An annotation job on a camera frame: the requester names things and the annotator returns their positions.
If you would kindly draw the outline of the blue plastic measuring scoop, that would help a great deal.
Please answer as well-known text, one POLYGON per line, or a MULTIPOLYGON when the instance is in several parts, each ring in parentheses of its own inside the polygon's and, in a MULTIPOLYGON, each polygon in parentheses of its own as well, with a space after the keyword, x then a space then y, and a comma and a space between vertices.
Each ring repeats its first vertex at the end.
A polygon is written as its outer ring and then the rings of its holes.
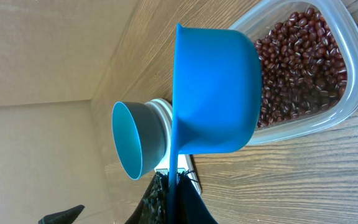
POLYGON ((178 156, 235 152, 250 141, 259 119, 261 72, 257 51, 243 33, 177 24, 169 223, 177 222, 178 156))

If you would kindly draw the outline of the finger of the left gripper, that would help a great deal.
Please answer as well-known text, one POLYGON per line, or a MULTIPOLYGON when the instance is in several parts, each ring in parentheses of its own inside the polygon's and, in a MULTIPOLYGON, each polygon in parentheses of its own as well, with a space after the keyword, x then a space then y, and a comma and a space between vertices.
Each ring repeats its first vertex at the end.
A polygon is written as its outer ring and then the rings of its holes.
POLYGON ((84 205, 77 205, 62 212, 46 215, 39 220, 38 224, 72 224, 84 208, 84 205))

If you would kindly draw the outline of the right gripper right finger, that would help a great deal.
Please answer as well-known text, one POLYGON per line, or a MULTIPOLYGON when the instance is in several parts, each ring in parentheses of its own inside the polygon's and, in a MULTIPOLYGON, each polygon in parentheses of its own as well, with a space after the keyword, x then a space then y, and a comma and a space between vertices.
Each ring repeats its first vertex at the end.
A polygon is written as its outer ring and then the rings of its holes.
POLYGON ((188 177, 188 172, 178 175, 176 222, 180 224, 217 224, 193 183, 195 181, 188 177))

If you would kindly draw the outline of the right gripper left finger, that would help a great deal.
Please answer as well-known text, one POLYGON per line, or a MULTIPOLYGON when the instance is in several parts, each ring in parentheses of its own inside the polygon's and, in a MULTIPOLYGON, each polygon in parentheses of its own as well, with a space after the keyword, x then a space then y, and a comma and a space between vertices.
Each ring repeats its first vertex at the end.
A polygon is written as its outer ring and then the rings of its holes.
POLYGON ((156 172, 126 224, 165 224, 167 194, 168 175, 156 172))

